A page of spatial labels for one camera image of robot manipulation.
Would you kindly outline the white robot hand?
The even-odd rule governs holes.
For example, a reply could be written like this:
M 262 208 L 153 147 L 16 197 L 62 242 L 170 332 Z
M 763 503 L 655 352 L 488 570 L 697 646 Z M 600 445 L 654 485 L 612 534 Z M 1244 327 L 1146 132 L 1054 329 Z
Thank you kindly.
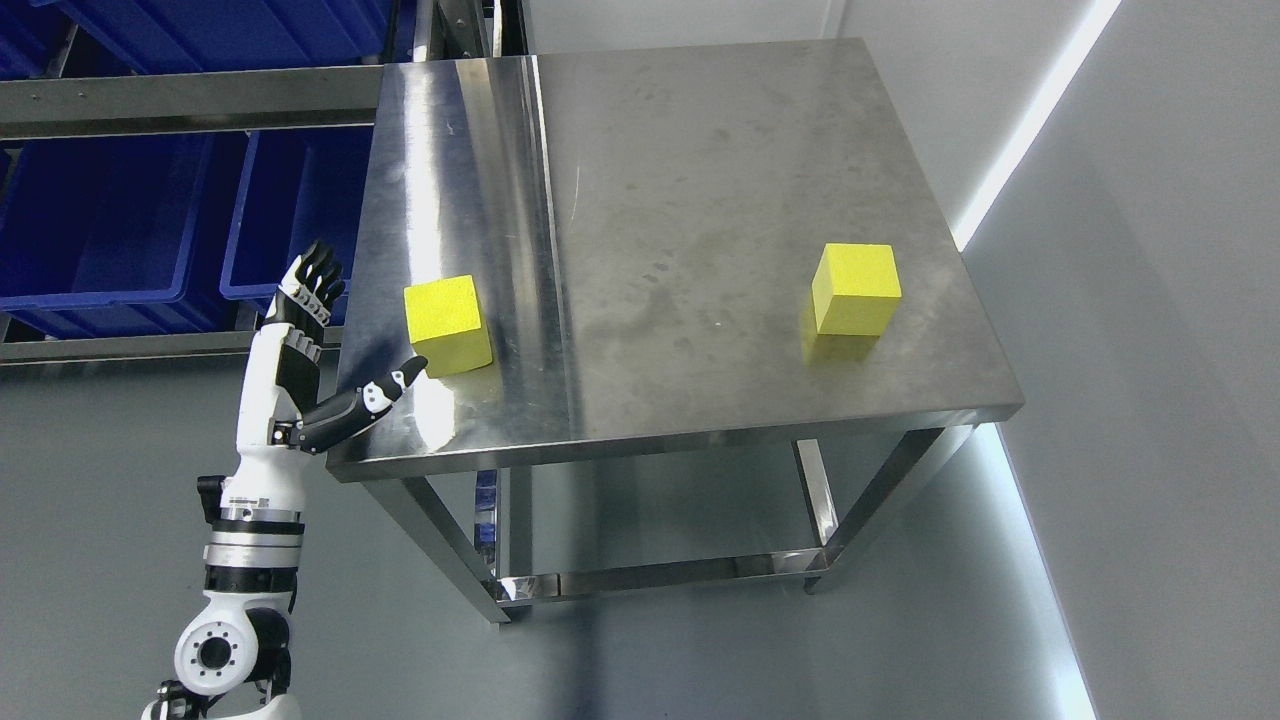
M 236 429 L 238 473 L 265 473 L 291 462 L 296 448 L 325 454 L 356 437 L 384 418 L 428 368 L 426 357 L 412 356 L 388 375 L 315 406 L 320 345 L 346 291 L 340 273 L 334 249 L 317 241 L 278 283 L 274 323 L 262 325 L 250 346 Z

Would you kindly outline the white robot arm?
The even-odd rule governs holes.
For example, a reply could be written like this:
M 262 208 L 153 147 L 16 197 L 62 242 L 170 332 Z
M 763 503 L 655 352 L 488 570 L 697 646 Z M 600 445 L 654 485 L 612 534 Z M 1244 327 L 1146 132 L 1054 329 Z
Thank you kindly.
M 346 287 L 340 273 L 334 250 L 312 243 L 280 278 L 253 334 L 239 397 L 237 469 L 196 483 L 211 529 L 204 548 L 207 602 L 180 633 L 175 675 L 160 684 L 145 719 L 206 719 L 242 685 L 260 693 L 252 719 L 301 715 L 289 687 L 305 459 L 385 416 L 428 366 L 415 356 L 388 375 L 319 398 L 321 342 Z

